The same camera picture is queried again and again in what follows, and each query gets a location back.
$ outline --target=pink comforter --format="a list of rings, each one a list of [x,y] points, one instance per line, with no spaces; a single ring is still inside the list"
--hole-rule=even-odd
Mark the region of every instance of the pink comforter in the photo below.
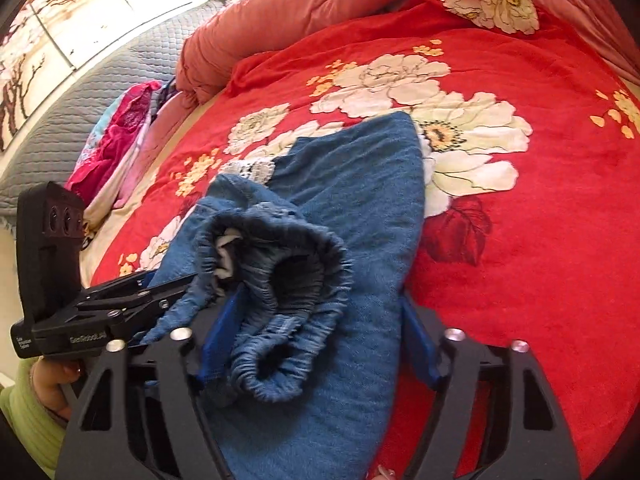
[[[239,0],[185,42],[177,87],[193,105],[226,86],[236,62],[281,50],[335,23],[375,14],[401,0]],[[640,52],[609,0],[535,0],[571,23],[616,73],[640,83]]]

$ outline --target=red blanket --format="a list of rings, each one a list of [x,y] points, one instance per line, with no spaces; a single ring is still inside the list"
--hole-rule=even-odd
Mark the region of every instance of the red blanket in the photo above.
[[[160,167],[94,283],[157,266],[221,169],[268,182],[270,158],[298,137],[398,107],[424,153],[412,294],[481,342],[530,343],[587,476],[638,400],[640,342],[627,331],[640,324],[640,110],[530,0],[415,0],[241,62]],[[430,396],[406,368],[397,391],[374,465],[399,474]]]

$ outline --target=white flower print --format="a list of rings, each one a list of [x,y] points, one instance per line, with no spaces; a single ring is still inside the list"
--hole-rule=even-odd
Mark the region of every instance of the white flower print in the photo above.
[[[225,153],[237,155],[254,142],[269,137],[288,113],[289,103],[284,103],[242,117],[229,133],[229,145],[225,148]]]
[[[393,105],[393,99],[417,104],[433,97],[440,86],[433,77],[450,73],[449,65],[417,54],[385,54],[366,65],[343,70],[334,78],[338,91],[313,103],[311,113],[340,108],[351,118],[373,117]]]
[[[149,240],[149,245],[140,253],[140,269],[153,270],[160,266],[166,250],[169,248],[169,243],[177,235],[182,222],[183,220],[180,216],[172,218],[158,236],[154,236]]]
[[[243,160],[230,160],[223,164],[220,173],[237,174],[258,184],[266,184],[273,176],[277,156],[286,155],[300,137],[323,137],[342,129],[344,123],[327,123],[320,126],[318,121],[309,121],[295,130],[285,132],[268,144],[249,152]]]
[[[515,186],[518,171],[489,153],[526,152],[531,126],[515,108],[495,95],[439,92],[428,101],[403,107],[417,125],[422,144],[426,217],[445,212],[453,198],[504,191]]]
[[[478,27],[498,27],[508,34],[533,34],[540,28],[531,0],[446,0],[444,6]]]

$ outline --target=beige bedsheet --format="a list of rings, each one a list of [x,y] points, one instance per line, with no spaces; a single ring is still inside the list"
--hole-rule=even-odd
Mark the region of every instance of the beige bedsheet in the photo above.
[[[208,103],[196,108],[191,115],[184,120],[182,125],[174,133],[174,136],[162,149],[158,158],[156,158],[154,163],[145,173],[145,176],[140,180],[140,183],[136,186],[136,189],[129,198],[129,201],[123,208],[111,211],[109,217],[105,220],[97,235],[95,235],[94,240],[84,251],[80,253],[80,276],[83,286],[90,286],[95,269],[97,269],[100,264],[104,253],[111,245],[111,242],[113,242],[113,239],[116,237],[121,227],[140,205],[145,196],[146,190],[149,189],[156,179],[156,173],[158,172],[160,165],[171,154],[178,142],[180,142],[189,129],[199,118],[202,117],[203,113],[206,112],[215,101],[216,98],[214,97]]]

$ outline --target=blue gripper pad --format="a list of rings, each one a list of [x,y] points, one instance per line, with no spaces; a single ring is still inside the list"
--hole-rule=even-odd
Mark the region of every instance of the blue gripper pad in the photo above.
[[[432,310],[414,306],[406,295],[400,296],[402,306],[402,344],[418,379],[435,389],[443,375],[438,370],[440,363],[439,337],[426,331],[421,317],[435,316]]]
[[[225,375],[226,362],[231,354],[236,334],[240,330],[248,300],[249,291],[244,283],[241,283],[220,309],[220,314],[202,346],[201,366],[197,375],[197,379],[202,384]]]

